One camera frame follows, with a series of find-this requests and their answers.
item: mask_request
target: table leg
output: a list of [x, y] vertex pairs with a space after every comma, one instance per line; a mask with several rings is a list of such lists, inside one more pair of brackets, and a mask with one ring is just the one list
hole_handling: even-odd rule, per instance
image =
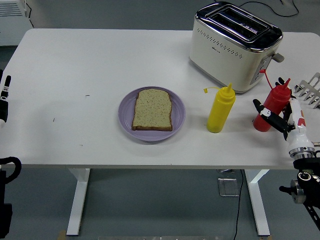
[[246, 176], [246, 181], [249, 188], [256, 229], [259, 236], [270, 235], [265, 208], [262, 202], [261, 193], [260, 193], [259, 184], [258, 184], [259, 179], [262, 178], [268, 171], [269, 171], [268, 169], [245, 170], [245, 176]]
[[74, 199], [66, 235], [78, 236], [82, 211], [84, 208], [90, 168], [69, 168], [70, 172], [78, 180], [75, 188]]

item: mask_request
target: bread crust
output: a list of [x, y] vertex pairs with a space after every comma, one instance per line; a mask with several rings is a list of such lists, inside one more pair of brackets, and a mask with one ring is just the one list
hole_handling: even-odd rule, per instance
[[133, 114], [133, 119], [132, 119], [132, 124], [131, 124], [131, 129], [133, 131], [166, 131], [166, 132], [170, 132], [173, 130], [173, 126], [172, 126], [172, 119], [171, 119], [171, 113], [172, 113], [172, 100], [171, 100], [171, 96], [169, 93], [167, 93], [166, 91], [163, 91], [165, 93], [167, 93], [167, 96], [170, 100], [170, 113], [169, 113], [169, 122], [170, 122], [170, 126], [168, 127], [159, 127], [159, 126], [142, 126], [142, 125], [134, 125], [134, 120], [135, 120], [135, 116], [136, 116], [136, 107], [137, 107], [137, 100], [139, 99], [140, 97], [140, 93], [142, 91], [140, 91], [136, 97], [136, 101], [135, 101], [135, 105], [134, 105], [134, 114]]

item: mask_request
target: toaster slot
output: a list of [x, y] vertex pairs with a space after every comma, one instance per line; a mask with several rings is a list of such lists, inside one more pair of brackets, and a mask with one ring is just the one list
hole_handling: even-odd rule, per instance
[[269, 29], [267, 25], [252, 16], [248, 16], [231, 7], [208, 16], [208, 19], [246, 41], [251, 41]]

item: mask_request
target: toaster vent holes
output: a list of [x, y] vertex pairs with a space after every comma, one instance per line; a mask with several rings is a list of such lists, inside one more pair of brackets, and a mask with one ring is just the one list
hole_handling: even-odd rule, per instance
[[239, 59], [242, 59], [242, 55], [239, 54], [238, 52], [231, 50], [230, 47], [227, 47], [226, 45], [224, 45], [223, 43], [219, 42], [218, 40], [214, 39], [212, 36], [210, 36], [209, 34], [206, 34], [204, 31], [200, 30], [200, 28], [197, 29], [197, 32], [200, 33], [200, 35], [202, 35], [203, 37], [207, 38], [208, 40], [210, 40], [210, 42], [214, 43], [215, 45], [217, 45], [218, 47], [220, 47], [223, 50], [226, 50], [228, 53], [231, 53], [232, 55], [238, 57]]

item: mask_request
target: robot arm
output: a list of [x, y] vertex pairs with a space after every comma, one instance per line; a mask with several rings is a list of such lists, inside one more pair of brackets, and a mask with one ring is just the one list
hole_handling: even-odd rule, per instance
[[293, 166], [299, 172], [290, 187], [281, 186], [280, 191], [292, 196], [297, 204], [303, 204], [320, 230], [320, 218], [314, 207], [320, 209], [320, 157], [314, 144], [308, 139], [307, 127], [299, 101], [291, 96], [283, 110], [283, 118], [266, 109], [257, 100], [253, 104], [261, 117], [272, 127], [283, 133], [289, 143], [288, 153], [294, 159]]
[[[0, 83], [3, 76], [3, 71], [0, 69]], [[4, 87], [0, 95], [0, 129], [2, 129], [8, 119], [8, 102], [7, 97], [9, 95], [9, 85], [11, 82], [11, 76], [7, 76], [5, 79]], [[14, 163], [15, 168], [11, 175], [6, 176], [6, 171], [2, 170], [1, 165]], [[4, 239], [9, 233], [11, 218], [12, 218], [12, 205], [5, 203], [5, 189], [6, 184], [13, 181], [18, 177], [21, 171], [21, 161], [16, 157], [0, 158], [0, 239]]]

